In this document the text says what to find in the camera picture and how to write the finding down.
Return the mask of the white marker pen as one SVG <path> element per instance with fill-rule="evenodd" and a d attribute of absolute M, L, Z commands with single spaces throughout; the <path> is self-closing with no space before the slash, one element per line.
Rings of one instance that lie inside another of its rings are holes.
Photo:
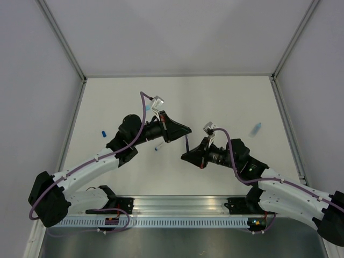
<path fill-rule="evenodd" d="M 160 143 L 159 145 L 157 145 L 154 150 L 158 151 L 159 149 L 161 149 L 164 146 L 164 142 Z"/>

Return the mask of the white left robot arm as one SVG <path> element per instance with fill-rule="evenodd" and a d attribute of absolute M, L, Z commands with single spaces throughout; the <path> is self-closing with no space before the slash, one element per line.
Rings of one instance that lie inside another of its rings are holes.
<path fill-rule="evenodd" d="M 43 171 L 36 176 L 28 197 L 32 207 L 29 218 L 40 220 L 49 228 L 72 213 L 114 212 L 117 197 L 109 187 L 101 185 L 89 191 L 80 191 L 80 188 L 130 162 L 138 153 L 137 145 L 157 138 L 170 143 L 191 132 L 191 128 L 172 120 L 165 111 L 160 111 L 146 123 L 136 114 L 129 114 L 118 127 L 115 137 L 94 158 L 53 175 Z"/>

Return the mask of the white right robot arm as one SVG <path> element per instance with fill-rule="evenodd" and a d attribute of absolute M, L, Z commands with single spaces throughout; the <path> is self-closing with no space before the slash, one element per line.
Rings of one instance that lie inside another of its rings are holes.
<path fill-rule="evenodd" d="M 245 207 L 250 213 L 278 213 L 304 223 L 328 242 L 343 246 L 343 192 L 333 194 L 294 182 L 253 158 L 241 139 L 217 147 L 205 137 L 181 159 L 200 169 L 209 163 L 237 171 L 239 182 L 250 186 Z"/>

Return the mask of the translucent light blue cap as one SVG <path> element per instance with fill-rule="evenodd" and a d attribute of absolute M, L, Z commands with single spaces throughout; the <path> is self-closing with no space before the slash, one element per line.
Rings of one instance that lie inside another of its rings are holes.
<path fill-rule="evenodd" d="M 257 133 L 259 132 L 259 130 L 261 129 L 262 124 L 261 123 L 257 123 L 251 130 L 249 136 L 251 138 L 255 137 L 257 135 Z"/>

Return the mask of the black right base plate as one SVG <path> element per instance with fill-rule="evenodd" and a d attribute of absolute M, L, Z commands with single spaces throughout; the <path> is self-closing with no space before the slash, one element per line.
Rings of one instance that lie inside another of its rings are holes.
<path fill-rule="evenodd" d="M 230 214 L 264 215 L 266 212 L 259 206 L 259 199 L 249 197 L 230 197 L 224 203 Z"/>

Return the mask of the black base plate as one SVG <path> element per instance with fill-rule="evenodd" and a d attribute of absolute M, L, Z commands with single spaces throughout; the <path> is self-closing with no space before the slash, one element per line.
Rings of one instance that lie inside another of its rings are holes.
<path fill-rule="evenodd" d="M 132 214 L 134 207 L 134 198 L 132 197 L 115 197 L 110 199 L 104 207 L 101 208 L 102 211 L 96 211 L 95 209 L 86 210 L 86 214 L 115 214 L 121 215 L 122 212 L 115 210 L 121 209 L 128 214 Z"/>
<path fill-rule="evenodd" d="M 224 203 L 230 214 L 264 215 L 266 212 L 259 206 L 259 199 L 249 197 L 230 197 Z"/>

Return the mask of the aluminium mounting rail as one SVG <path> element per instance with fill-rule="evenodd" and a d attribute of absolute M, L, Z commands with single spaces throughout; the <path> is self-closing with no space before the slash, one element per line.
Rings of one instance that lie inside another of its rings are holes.
<path fill-rule="evenodd" d="M 244 196 L 118 196 L 134 198 L 132 215 L 134 216 L 246 216 L 247 214 L 230 214 L 224 207 L 227 198 Z"/>

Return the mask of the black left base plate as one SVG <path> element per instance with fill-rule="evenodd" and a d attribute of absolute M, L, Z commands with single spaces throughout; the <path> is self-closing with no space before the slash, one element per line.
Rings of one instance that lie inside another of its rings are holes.
<path fill-rule="evenodd" d="M 115 210 L 121 209 L 128 214 L 132 214 L 134 207 L 134 198 L 132 197 L 115 197 L 110 199 L 104 207 L 101 208 L 102 211 L 96 211 L 95 209 L 86 210 L 86 214 L 115 214 L 121 215 L 122 212 Z"/>

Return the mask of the right aluminium frame post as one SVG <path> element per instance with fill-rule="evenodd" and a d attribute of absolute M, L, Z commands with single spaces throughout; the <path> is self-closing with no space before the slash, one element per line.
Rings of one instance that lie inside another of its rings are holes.
<path fill-rule="evenodd" d="M 278 61 L 276 68 L 271 74 L 271 79 L 275 81 L 282 71 L 288 57 L 290 56 L 291 52 L 295 48 L 298 40 L 302 36 L 306 26 L 310 22 L 312 16 L 314 15 L 315 11 L 317 10 L 319 4 L 321 3 L 321 0 L 312 0 L 308 8 L 306 9 L 301 21 L 299 22 L 296 30 L 294 31 L 289 43 L 287 44 L 286 49 L 284 50 L 280 60 Z"/>

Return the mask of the aluminium frame post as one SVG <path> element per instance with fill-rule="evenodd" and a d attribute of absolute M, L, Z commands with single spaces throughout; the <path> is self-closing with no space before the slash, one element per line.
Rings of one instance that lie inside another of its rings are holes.
<path fill-rule="evenodd" d="M 315 11 L 317 10 L 319 4 L 321 3 L 321 0 L 312 0 L 308 8 L 306 9 L 301 21 L 299 22 L 296 30 L 294 31 L 289 43 L 287 44 L 286 49 L 284 50 L 280 60 L 278 61 L 276 68 L 271 74 L 271 79 L 275 81 L 282 71 L 288 57 L 290 56 L 291 52 L 295 48 L 298 40 L 302 36 L 306 26 L 310 22 L 312 16 L 314 15 Z"/>
<path fill-rule="evenodd" d="M 70 62 L 73 69 L 76 71 L 80 80 L 84 83 L 87 80 L 85 73 L 83 72 L 79 62 L 77 61 L 72 49 L 70 48 L 69 43 L 67 42 L 63 32 L 61 31 L 48 3 L 45 0 L 37 0 L 35 1 L 44 15 L 45 19 L 47 20 L 52 32 L 57 38 L 60 46 L 62 47 L 68 61 Z"/>

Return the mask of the left aluminium frame post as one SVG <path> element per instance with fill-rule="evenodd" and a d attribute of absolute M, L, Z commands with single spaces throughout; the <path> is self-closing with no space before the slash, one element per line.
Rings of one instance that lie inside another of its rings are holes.
<path fill-rule="evenodd" d="M 73 69 L 76 71 L 80 80 L 84 83 L 87 80 L 85 73 L 83 72 L 79 62 L 77 61 L 72 49 L 70 48 L 69 43 L 67 42 L 63 32 L 61 31 L 48 3 L 45 0 L 37 0 L 35 1 L 44 15 L 45 19 L 47 20 L 52 32 L 57 38 L 60 46 L 62 47 L 68 61 L 70 62 Z"/>

